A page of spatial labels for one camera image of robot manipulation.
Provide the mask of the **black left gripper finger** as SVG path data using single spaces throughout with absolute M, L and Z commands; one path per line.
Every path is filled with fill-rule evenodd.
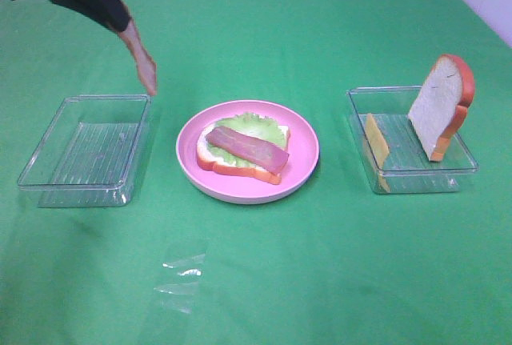
M 49 0 L 55 5 L 76 11 L 105 28 L 123 32 L 131 20 L 121 0 Z

